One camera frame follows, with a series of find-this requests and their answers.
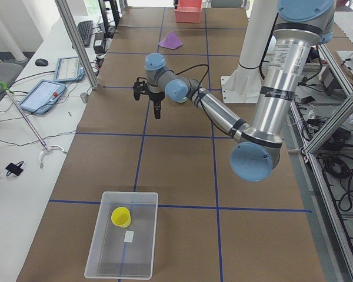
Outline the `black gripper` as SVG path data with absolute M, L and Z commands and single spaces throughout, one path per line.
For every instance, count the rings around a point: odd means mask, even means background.
M 164 100 L 165 94 L 164 92 L 150 92 L 149 99 L 153 101 L 153 109 L 154 109 L 154 118 L 160 119 L 161 118 L 161 101 Z

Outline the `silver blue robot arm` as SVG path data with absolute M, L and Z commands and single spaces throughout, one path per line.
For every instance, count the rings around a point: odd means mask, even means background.
M 164 97 L 190 100 L 237 145 L 230 164 L 249 182 L 279 162 L 281 128 L 313 46 L 333 34 L 335 1 L 260 1 L 252 9 L 238 67 L 222 78 L 222 100 L 195 79 L 177 75 L 160 53 L 145 58 L 145 93 L 160 115 Z

